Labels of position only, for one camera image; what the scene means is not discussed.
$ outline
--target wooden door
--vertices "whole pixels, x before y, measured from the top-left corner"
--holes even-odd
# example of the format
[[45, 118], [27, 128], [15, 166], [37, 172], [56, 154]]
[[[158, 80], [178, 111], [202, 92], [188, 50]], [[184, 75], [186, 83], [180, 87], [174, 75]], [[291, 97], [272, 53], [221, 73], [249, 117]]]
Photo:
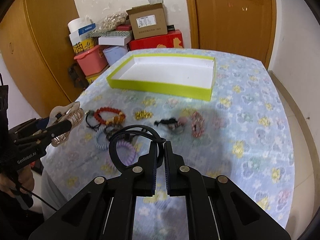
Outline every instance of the wooden door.
[[70, 100], [35, 44], [24, 1], [15, 0], [0, 23], [0, 49], [6, 67], [24, 98], [41, 117], [47, 117], [54, 107], [66, 106]]
[[199, 48], [260, 60], [266, 68], [275, 35], [274, 0], [195, 0]]
[[68, 23], [79, 17], [74, 0], [25, 0], [30, 27], [52, 75], [73, 102], [81, 94], [68, 75], [75, 62]]

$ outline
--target red bead bracelet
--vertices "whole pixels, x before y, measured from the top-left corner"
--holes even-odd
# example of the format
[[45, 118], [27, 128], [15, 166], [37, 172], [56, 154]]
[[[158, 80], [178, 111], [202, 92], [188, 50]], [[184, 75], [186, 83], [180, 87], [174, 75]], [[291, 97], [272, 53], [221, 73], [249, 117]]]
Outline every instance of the red bead bracelet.
[[[101, 112], [111, 112], [111, 113], [115, 113], [118, 114], [118, 116], [115, 116], [113, 119], [109, 119], [109, 120], [104, 120], [101, 118], [100, 113]], [[122, 124], [125, 120], [125, 114], [119, 110], [119, 109], [115, 109], [115, 108], [111, 108], [111, 107], [101, 107], [100, 109], [98, 109], [97, 111], [94, 112], [95, 119], [106, 126], [111, 126], [111, 125], [116, 125], [116, 124]]]

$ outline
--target paper roll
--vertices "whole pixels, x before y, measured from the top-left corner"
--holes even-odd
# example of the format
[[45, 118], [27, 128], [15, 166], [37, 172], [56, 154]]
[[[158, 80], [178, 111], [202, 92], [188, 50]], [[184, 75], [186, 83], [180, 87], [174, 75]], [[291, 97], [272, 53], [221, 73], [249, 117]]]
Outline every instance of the paper roll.
[[82, 27], [86, 27], [90, 24], [91, 24], [91, 21], [89, 18], [87, 18], [87, 19], [78, 18], [78, 19], [74, 19], [71, 22], [69, 22], [68, 27], [69, 27], [70, 33], [73, 33], [75, 31], [77, 31], [78, 29], [80, 29]]

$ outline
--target beaded bracelet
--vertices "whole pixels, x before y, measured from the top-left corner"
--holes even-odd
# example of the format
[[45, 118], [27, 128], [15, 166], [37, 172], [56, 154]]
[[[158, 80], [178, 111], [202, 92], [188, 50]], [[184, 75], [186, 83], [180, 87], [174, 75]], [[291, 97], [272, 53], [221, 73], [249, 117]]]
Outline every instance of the beaded bracelet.
[[195, 111], [192, 114], [191, 119], [192, 119], [192, 124], [191, 124], [192, 136], [195, 138], [198, 138], [204, 132], [204, 119], [201, 116], [201, 114], [197, 111]]
[[[103, 118], [101, 118], [100, 113], [101, 112], [111, 112], [111, 113], [115, 113], [118, 114], [118, 116], [115, 116], [113, 119], [109, 119], [109, 120], [104, 120]], [[116, 124], [122, 124], [125, 120], [125, 114], [119, 110], [119, 109], [115, 109], [115, 108], [111, 108], [111, 107], [101, 107], [100, 109], [98, 109], [96, 112], [94, 112], [95, 119], [106, 126], [111, 126], [111, 125], [116, 125]]]

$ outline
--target floral tablecloth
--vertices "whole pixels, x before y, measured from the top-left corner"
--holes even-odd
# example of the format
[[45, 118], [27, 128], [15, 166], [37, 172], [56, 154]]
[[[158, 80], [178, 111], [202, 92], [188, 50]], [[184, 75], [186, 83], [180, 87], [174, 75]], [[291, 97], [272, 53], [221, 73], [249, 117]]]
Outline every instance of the floral tablecloth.
[[[211, 101], [109, 87], [107, 75], [129, 56], [159, 52], [215, 57], [217, 76]], [[111, 106], [127, 115], [125, 125], [153, 127], [172, 142], [174, 152], [183, 156], [186, 165], [210, 177], [228, 176], [282, 227], [286, 226], [294, 188], [293, 147], [284, 108], [260, 61], [208, 50], [136, 50], [103, 73], [78, 101], [84, 111]], [[153, 117], [136, 121], [134, 113], [139, 109], [152, 112]], [[181, 134], [153, 125], [164, 118], [189, 117], [195, 110], [205, 120], [205, 132], [198, 139], [191, 135], [191, 122]], [[49, 146], [42, 158], [52, 181], [68, 200], [96, 176], [120, 174], [110, 166], [108, 152], [95, 148], [94, 133], [82, 122], [66, 143], [57, 148]], [[135, 147], [138, 155], [143, 155], [149, 141], [139, 138]], [[163, 166], [157, 171], [156, 186], [154, 197], [137, 199], [133, 239], [188, 239], [185, 200], [167, 196]]]

